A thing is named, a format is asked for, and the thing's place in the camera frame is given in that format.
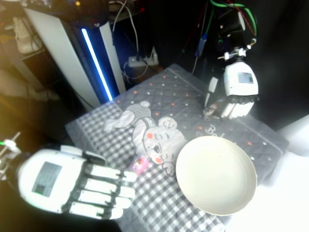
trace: white bowl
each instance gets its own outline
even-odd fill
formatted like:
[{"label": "white bowl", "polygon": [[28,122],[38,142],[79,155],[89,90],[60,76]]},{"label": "white bowl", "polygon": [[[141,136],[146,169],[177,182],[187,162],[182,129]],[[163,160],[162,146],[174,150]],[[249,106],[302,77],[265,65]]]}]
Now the white bowl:
[{"label": "white bowl", "polygon": [[257,183],[249,156],[235,143],[215,136],[196,138],[183,147],[176,176],[194,206],[218,216],[243,209]]}]

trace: power strip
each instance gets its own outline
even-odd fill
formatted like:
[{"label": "power strip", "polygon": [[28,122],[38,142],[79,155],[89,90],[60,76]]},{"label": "power strip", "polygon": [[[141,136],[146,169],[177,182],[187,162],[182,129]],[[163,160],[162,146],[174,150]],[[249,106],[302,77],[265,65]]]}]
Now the power strip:
[{"label": "power strip", "polygon": [[[144,57],[144,60],[150,66],[158,65],[159,64],[158,54],[156,53],[155,50],[153,51],[153,56],[152,57]],[[137,60],[136,56],[134,56],[134,57],[129,57],[127,65],[130,68],[137,68],[137,67],[146,66],[147,65],[146,63],[142,59]]]}]

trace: pink packet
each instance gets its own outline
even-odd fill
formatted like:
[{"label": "pink packet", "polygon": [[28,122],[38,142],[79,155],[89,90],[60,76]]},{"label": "pink packet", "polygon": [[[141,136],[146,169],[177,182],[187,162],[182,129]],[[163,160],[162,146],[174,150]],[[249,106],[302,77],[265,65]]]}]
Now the pink packet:
[{"label": "pink packet", "polygon": [[133,163],[130,166],[130,170],[135,172],[137,175],[143,173],[149,165],[147,157],[140,156],[134,159]]}]

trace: blue led light strip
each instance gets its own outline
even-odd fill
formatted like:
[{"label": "blue led light strip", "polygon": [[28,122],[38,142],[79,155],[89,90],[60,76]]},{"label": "blue led light strip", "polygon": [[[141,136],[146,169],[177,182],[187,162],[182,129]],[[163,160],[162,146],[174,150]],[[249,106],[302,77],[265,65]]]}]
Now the blue led light strip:
[{"label": "blue led light strip", "polygon": [[92,44],[91,44],[91,42],[90,42],[88,33],[87,33],[87,31],[86,31],[85,28],[82,29],[82,33],[83,33],[83,35],[84,35],[84,38],[85,38],[85,41],[86,41],[86,43],[87,43],[88,49],[89,49],[89,51],[90,51],[91,57],[92,57],[93,62],[94,62],[94,64],[95,64],[96,68],[97,68],[98,74],[99,74],[99,76],[100,76],[100,78],[101,78],[101,82],[102,82],[102,84],[103,84],[103,86],[104,86],[104,88],[105,88],[105,91],[106,91],[106,93],[107,93],[107,96],[108,96],[109,100],[112,101],[112,95],[111,95],[111,93],[110,93],[110,90],[108,89],[107,83],[106,83],[105,78],[104,78],[104,75],[103,75],[103,73],[102,73],[102,69],[101,69],[101,67],[100,67],[100,65],[99,65],[99,63],[98,63],[97,56],[96,56],[96,54],[95,54],[95,51],[93,50]]}]

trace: green cable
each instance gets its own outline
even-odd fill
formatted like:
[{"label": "green cable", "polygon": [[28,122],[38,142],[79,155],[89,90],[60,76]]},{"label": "green cable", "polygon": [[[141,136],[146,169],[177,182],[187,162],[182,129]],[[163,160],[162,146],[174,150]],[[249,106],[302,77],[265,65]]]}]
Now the green cable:
[{"label": "green cable", "polygon": [[[228,7],[228,6],[237,6],[237,7],[245,7],[243,4],[239,4],[239,3],[234,3],[234,4],[229,4],[227,3],[226,5],[224,4],[220,4],[220,3],[217,3],[217,2],[214,2],[213,0],[210,0],[211,4],[214,5],[214,6],[217,6],[217,7]],[[251,13],[251,11],[248,9],[248,8],[244,8],[245,11],[248,13],[251,21],[252,21],[252,24],[253,24],[253,28],[254,28],[254,32],[255,32],[255,35],[257,35],[257,28],[256,28],[256,22],[255,22],[255,19]]]},{"label": "green cable", "polygon": [[206,34],[208,34],[208,30],[209,30],[209,27],[211,26],[211,20],[213,18],[213,9],[211,11],[211,17],[209,19],[209,22],[208,22],[208,25],[207,25],[207,28],[206,28]]}]

